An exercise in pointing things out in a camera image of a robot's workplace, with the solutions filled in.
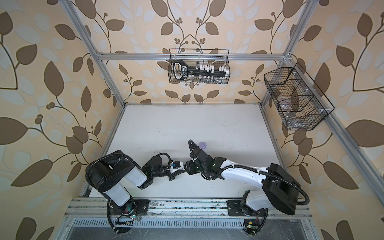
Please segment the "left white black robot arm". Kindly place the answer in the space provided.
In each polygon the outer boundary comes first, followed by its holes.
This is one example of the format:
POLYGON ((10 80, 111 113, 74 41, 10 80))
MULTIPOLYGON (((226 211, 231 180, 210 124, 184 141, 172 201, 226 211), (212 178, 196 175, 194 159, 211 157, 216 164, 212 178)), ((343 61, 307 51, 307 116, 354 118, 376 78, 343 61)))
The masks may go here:
POLYGON ((121 184, 123 179, 143 190, 153 183, 154 178, 168 177, 173 181, 185 172, 184 164, 173 161, 167 153, 153 156, 141 167, 118 150, 90 163, 86 168, 86 181, 104 198, 118 207, 125 207, 133 202, 133 197, 121 184))

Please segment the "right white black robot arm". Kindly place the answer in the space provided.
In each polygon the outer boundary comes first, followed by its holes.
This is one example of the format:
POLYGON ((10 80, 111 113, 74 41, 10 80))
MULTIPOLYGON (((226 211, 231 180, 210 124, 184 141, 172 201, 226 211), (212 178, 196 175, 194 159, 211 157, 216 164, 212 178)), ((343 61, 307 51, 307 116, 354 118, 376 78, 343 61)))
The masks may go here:
POLYGON ((188 141, 191 160, 185 164, 189 175, 200 173, 207 181, 233 180, 257 188, 246 191, 241 200, 242 211, 250 215, 251 211, 275 208, 283 214, 293 216, 297 206, 310 203, 308 194, 280 165, 269 167, 250 167, 237 164, 226 158, 212 158, 193 140, 188 141))

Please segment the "purple earbud charging case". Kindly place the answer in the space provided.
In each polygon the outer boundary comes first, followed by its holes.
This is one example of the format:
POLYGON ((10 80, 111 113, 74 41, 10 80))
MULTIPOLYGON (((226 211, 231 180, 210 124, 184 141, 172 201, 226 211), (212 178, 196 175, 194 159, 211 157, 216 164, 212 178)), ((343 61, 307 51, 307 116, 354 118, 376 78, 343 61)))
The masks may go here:
POLYGON ((200 142, 200 143, 199 143, 199 147, 200 147, 202 150, 204 150, 204 149, 207 148, 207 144, 206 144, 205 142, 200 142))

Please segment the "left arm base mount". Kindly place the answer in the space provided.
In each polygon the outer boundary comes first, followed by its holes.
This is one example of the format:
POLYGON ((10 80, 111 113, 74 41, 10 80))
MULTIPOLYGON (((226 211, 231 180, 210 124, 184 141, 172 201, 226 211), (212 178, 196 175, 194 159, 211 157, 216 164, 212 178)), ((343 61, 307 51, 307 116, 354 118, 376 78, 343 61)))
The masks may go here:
POLYGON ((109 216, 140 216, 149 210, 149 200, 129 199, 122 206, 118 206, 113 200, 108 201, 107 214, 109 216))

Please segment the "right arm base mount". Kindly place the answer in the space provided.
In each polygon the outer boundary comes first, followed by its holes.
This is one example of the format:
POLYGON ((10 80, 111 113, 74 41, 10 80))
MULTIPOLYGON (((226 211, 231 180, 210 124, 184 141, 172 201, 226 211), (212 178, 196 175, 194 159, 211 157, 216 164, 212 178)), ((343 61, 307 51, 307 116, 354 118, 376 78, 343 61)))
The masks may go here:
POLYGON ((267 209, 253 210, 240 200, 227 201, 228 215, 230 217, 265 217, 268 216, 267 209))

